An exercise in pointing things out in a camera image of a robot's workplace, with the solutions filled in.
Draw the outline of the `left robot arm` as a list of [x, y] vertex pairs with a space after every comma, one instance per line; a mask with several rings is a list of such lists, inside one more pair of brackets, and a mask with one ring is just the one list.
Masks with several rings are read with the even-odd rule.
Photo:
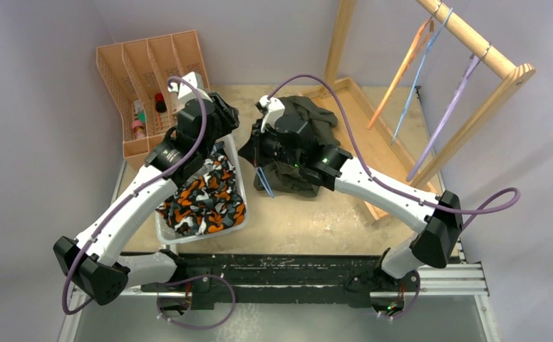
[[55, 242], [53, 253], [66, 276], [63, 293], [74, 284], [103, 306], [131, 286], [160, 282], [168, 291], [182, 289], [187, 272], [168, 253], [125, 257], [121, 252], [146, 218], [201, 169], [215, 143], [239, 124], [239, 111], [216, 92], [186, 101], [127, 190], [76, 238]]

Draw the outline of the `orange camouflage shorts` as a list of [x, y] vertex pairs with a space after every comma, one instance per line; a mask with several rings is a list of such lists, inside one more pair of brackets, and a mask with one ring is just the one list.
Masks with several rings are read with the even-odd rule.
[[247, 218], [237, 169], [225, 151], [212, 153], [200, 171], [156, 209], [163, 222], [184, 237], [223, 232]]

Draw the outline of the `peach plastic desk organizer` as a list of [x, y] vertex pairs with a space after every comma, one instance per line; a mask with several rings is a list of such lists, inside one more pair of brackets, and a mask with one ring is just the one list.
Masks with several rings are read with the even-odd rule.
[[[138, 170], [148, 153], [175, 124], [167, 80], [191, 71], [211, 88], [195, 30], [99, 46], [96, 65], [122, 120], [123, 158]], [[167, 112], [157, 113], [154, 95], [162, 93]], [[131, 123], [145, 123], [146, 138], [135, 140]]]

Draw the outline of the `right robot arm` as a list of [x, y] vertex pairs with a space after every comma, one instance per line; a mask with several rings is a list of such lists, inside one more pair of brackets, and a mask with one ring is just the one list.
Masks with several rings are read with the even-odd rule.
[[321, 144], [310, 125], [299, 117], [285, 115], [275, 125], [262, 127], [258, 119], [239, 156], [255, 167], [272, 162], [292, 166], [308, 182], [334, 192], [357, 197], [398, 218], [415, 234], [381, 257], [374, 271], [376, 284], [391, 290], [420, 266], [443, 269], [461, 233], [457, 195], [441, 196], [412, 188], [369, 167], [350, 152]]

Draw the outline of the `lilac plastic hanger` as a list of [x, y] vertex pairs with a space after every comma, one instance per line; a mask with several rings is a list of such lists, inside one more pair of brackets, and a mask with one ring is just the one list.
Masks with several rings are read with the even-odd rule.
[[413, 177], [419, 171], [420, 167], [425, 162], [425, 159], [427, 158], [428, 153], [433, 149], [433, 145], [434, 145], [435, 141], [438, 139], [438, 136], [440, 135], [443, 128], [446, 126], [447, 122], [449, 121], [450, 116], [453, 114], [453, 111], [455, 110], [455, 108], [458, 104], [458, 101], [460, 99], [460, 96], [464, 92], [471, 75], [473, 74], [473, 72], [477, 68], [477, 66], [486, 57], [486, 55], [488, 54], [488, 52], [491, 49], [491, 46], [492, 46], [492, 44], [489, 42], [487, 47], [485, 48], [485, 50], [482, 52], [482, 54], [480, 56], [477, 56], [475, 54], [471, 55], [470, 61], [469, 61], [468, 65], [467, 65], [467, 67], [466, 67], [466, 69], [465, 69], [465, 71], [462, 75], [462, 78], [460, 79], [460, 82], [458, 83], [457, 88], [453, 92], [453, 96], [451, 98], [451, 101], [448, 103], [444, 114], [440, 118], [440, 121], [439, 121], [436, 129], [434, 130], [433, 134], [430, 136], [430, 138], [428, 140], [428, 143], [424, 147], [424, 150], [422, 151], [420, 157], [415, 162], [415, 164], [414, 164], [413, 168], [411, 169], [411, 171], [408, 173], [408, 175], [405, 179], [406, 181], [411, 181], [413, 179]]

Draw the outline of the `white plastic basket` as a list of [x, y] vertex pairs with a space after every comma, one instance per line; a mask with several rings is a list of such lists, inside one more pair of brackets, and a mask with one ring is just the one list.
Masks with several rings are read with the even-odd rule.
[[[245, 190], [244, 190], [242, 174], [240, 172], [239, 159], [238, 159], [238, 156], [237, 156], [237, 150], [236, 150], [236, 146], [234, 144], [233, 137], [231, 135], [227, 135], [226, 137], [219, 139], [215, 143], [215, 145], [214, 145], [214, 147], [213, 147], [210, 154], [212, 154], [212, 153], [214, 153], [218, 150], [224, 150], [225, 153], [227, 154], [227, 157], [230, 159], [232, 164], [236, 167], [236, 169], [237, 169], [237, 176], [236, 176], [237, 186], [239, 187], [239, 193], [241, 194], [241, 196], [244, 200], [244, 203], [246, 204], [246, 207], [247, 207], [247, 198], [246, 198], [246, 194], [245, 194]], [[202, 173], [201, 173], [200, 170], [197, 171], [194, 175], [197, 175], [197, 176], [201, 175]], [[247, 218], [244, 219], [243, 223], [236, 226], [236, 227], [234, 227], [234, 228], [227, 229], [223, 232], [218, 232], [218, 233], [215, 233], [215, 234], [184, 237], [184, 236], [176, 233], [173, 229], [169, 228], [166, 225], [166, 223], [163, 222], [163, 220], [161, 219], [160, 215], [157, 212], [155, 214], [155, 226], [156, 226], [157, 237], [160, 240], [160, 242], [163, 243], [163, 244], [184, 244], [184, 243], [196, 242], [196, 241], [199, 241], [201, 239], [208, 239], [210, 237], [217, 237], [217, 236], [220, 236], [220, 235], [228, 234], [231, 231], [236, 231], [238, 229], [243, 228], [247, 224], [248, 221], [249, 221], [249, 215], [247, 214]]]

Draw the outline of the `orange hanger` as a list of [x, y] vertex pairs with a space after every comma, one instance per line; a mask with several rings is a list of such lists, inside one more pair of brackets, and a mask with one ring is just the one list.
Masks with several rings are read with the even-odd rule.
[[433, 19], [426, 19], [422, 25], [419, 27], [417, 32], [415, 33], [415, 36], [406, 52], [406, 55], [404, 56], [398, 70], [396, 71], [396, 74], [393, 77], [393, 80], [391, 81], [388, 89], [386, 90], [385, 94], [383, 95], [380, 103], [378, 104], [377, 108], [375, 109], [373, 115], [371, 116], [371, 119], [369, 120], [366, 129], [371, 129], [376, 121], [380, 118], [381, 113], [383, 112], [387, 102], [389, 101], [393, 91], [396, 89], [400, 81], [402, 80], [405, 72], [410, 67], [411, 63], [415, 60], [415, 58], [418, 56], [418, 54], [422, 51], [423, 47], [427, 44], [427, 42], [432, 38], [432, 35], [434, 33], [435, 29], [435, 23]]

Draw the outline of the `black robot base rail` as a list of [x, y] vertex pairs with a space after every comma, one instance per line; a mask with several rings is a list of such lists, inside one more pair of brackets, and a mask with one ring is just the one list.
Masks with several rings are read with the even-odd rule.
[[480, 264], [458, 257], [444, 269], [422, 266], [401, 280], [377, 277], [378, 258], [360, 255], [181, 254], [175, 275], [133, 286], [123, 295], [156, 295], [169, 305], [189, 299], [194, 310], [215, 304], [345, 304], [380, 314], [410, 307], [415, 294], [474, 296], [488, 293]]

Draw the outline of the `olive green shorts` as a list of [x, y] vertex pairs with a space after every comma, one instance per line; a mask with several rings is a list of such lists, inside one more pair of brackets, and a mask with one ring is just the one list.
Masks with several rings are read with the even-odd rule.
[[[278, 99], [286, 108], [284, 115], [298, 115], [310, 123], [316, 136], [316, 156], [313, 158], [311, 169], [307, 172], [281, 162], [272, 162], [263, 167], [272, 191], [315, 197], [320, 187], [332, 190], [335, 172], [331, 169], [321, 170], [318, 162], [321, 157], [327, 157], [329, 152], [333, 152], [334, 148], [340, 145], [332, 132], [332, 128], [338, 124], [337, 117], [330, 110], [320, 108], [305, 96], [292, 95]], [[257, 172], [254, 187], [258, 191], [264, 190]]]

